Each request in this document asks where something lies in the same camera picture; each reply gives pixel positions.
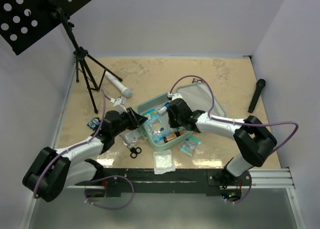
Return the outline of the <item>blue label bandage roll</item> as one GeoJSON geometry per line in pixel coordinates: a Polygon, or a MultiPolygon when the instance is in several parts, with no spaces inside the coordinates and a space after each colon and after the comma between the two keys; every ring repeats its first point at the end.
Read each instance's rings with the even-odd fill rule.
{"type": "Polygon", "coordinates": [[[168,110],[168,108],[169,108],[169,102],[167,102],[165,105],[163,105],[161,108],[159,108],[158,110],[157,110],[157,113],[159,114],[159,115],[163,115],[167,110],[168,110]]]}

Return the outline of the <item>mint green medicine case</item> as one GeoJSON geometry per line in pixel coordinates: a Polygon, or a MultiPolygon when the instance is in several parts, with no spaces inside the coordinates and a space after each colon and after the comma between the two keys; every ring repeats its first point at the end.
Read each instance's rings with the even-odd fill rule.
{"type": "Polygon", "coordinates": [[[142,133],[157,152],[167,150],[189,138],[195,131],[195,117],[207,113],[212,97],[204,82],[179,86],[173,93],[182,99],[172,102],[165,92],[137,106],[137,112],[147,117],[142,133]]]}

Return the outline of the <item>blue plaster packet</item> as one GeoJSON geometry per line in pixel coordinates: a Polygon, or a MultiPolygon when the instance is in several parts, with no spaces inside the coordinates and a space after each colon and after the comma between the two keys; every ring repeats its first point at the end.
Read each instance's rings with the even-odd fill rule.
{"type": "Polygon", "coordinates": [[[141,114],[147,120],[144,123],[145,130],[154,143],[159,143],[168,134],[167,127],[164,125],[160,115],[155,109],[150,109],[141,114]]]}

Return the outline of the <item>brown medicine bottle orange cap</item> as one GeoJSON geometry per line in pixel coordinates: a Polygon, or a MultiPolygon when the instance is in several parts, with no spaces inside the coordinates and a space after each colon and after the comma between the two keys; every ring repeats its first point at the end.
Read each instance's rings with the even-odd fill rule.
{"type": "Polygon", "coordinates": [[[174,139],[180,137],[180,136],[183,135],[183,134],[184,134],[183,131],[173,132],[173,133],[171,133],[171,134],[169,134],[169,135],[167,135],[167,136],[164,136],[164,137],[163,137],[163,141],[164,141],[164,143],[171,142],[171,141],[173,141],[174,139]]]}

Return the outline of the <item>teal cotton swab bag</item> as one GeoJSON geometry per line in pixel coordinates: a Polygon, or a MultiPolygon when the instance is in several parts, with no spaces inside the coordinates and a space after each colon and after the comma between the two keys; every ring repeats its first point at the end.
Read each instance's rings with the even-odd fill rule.
{"type": "Polygon", "coordinates": [[[192,157],[197,148],[201,145],[202,141],[190,136],[184,140],[183,145],[179,147],[179,150],[188,156],[192,157]]]}

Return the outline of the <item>white gauze pad packet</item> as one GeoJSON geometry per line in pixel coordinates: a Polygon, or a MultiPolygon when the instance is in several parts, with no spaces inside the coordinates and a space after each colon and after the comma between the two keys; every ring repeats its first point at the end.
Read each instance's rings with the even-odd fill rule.
{"type": "Polygon", "coordinates": [[[155,175],[163,175],[176,171],[171,150],[155,151],[153,153],[153,164],[155,175]]]}

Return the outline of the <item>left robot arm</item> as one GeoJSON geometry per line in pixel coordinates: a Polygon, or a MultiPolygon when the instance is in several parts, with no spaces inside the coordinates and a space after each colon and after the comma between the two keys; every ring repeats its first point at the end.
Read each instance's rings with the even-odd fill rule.
{"type": "Polygon", "coordinates": [[[63,189],[78,183],[99,185],[104,179],[104,167],[92,158],[108,151],[116,136],[126,130],[140,128],[147,120],[131,107],[125,112],[108,111],[87,139],[61,149],[41,149],[24,175],[22,184],[37,199],[46,202],[53,201],[63,189]]]}

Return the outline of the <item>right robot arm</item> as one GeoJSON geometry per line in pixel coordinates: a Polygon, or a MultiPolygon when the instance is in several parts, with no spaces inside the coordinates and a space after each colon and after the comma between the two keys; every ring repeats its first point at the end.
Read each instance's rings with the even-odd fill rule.
{"type": "Polygon", "coordinates": [[[227,123],[224,117],[213,118],[206,111],[192,111],[182,98],[173,99],[167,112],[171,128],[183,127],[187,131],[215,134],[235,141],[240,154],[233,157],[217,176],[230,186],[235,185],[250,168],[261,167],[278,143],[255,116],[227,123]]]}

